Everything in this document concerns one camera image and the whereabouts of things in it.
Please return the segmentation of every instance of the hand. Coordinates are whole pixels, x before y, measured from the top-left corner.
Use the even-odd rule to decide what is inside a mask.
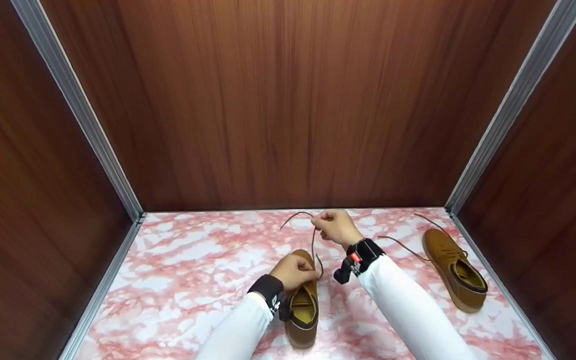
[[[270,275],[283,283],[283,291],[290,292],[307,281],[317,279],[317,271],[310,262],[299,255],[291,253],[277,262]]]
[[[343,250],[364,239],[346,210],[325,210],[313,217],[311,223],[321,230],[323,240],[331,240],[341,245]]]

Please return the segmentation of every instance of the wall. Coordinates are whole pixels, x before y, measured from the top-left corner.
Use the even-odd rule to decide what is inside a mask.
[[[554,0],[44,0],[147,211],[446,202]]]
[[[54,359],[130,220],[0,0],[0,359]]]
[[[576,27],[459,213],[560,359],[576,359]]]

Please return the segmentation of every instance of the shoe sole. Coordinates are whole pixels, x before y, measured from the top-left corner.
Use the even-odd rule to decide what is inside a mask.
[[[452,302],[457,307],[457,309],[461,310],[462,312],[471,313],[471,314],[477,313],[479,310],[481,310],[482,309],[481,307],[473,307],[470,305],[466,305],[463,301],[461,301],[457,297],[455,292],[453,292],[452,287],[450,287],[450,285],[449,285],[450,282],[448,281],[448,279],[444,275],[444,272],[441,271],[441,269],[439,268],[439,265],[435,262],[433,257],[428,252],[428,249],[426,248],[426,237],[425,236],[423,237],[423,239],[421,241],[421,246],[423,246],[423,252],[428,257],[428,260],[430,260],[430,262],[432,263],[432,266],[434,266],[434,268],[437,270],[437,273],[441,277],[441,281],[443,281],[443,285],[446,287],[446,289],[448,289],[448,294],[450,294],[450,300],[452,300]]]

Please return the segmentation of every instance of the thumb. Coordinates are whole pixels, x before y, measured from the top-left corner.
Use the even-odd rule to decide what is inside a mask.
[[[315,270],[308,270],[301,272],[301,283],[307,283],[308,281],[312,281],[317,279],[318,274]]]
[[[322,219],[319,216],[313,217],[310,219],[310,222],[312,223],[312,225],[315,226],[315,228],[317,228],[318,230],[326,230],[326,228],[328,227],[328,221]]]

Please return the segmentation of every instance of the pink marble surface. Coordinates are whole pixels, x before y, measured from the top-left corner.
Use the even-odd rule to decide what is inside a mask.
[[[192,359],[259,276],[291,251],[309,249],[312,225],[308,218],[295,218],[279,230],[294,212],[149,214],[76,358]],[[413,215],[417,212],[439,223],[464,250],[470,250],[442,208],[349,212],[366,237],[389,235],[422,254],[422,234],[432,225]],[[436,299],[478,358],[542,358],[530,332],[472,251],[469,258],[490,290],[482,310],[466,314],[450,301],[431,264],[390,239],[378,239],[377,243]],[[343,258],[341,248],[317,239],[315,250],[326,273],[317,289],[320,318],[314,346],[293,349],[283,323],[275,318],[253,358],[413,359],[357,279],[352,276],[348,284],[340,285],[332,278]]]

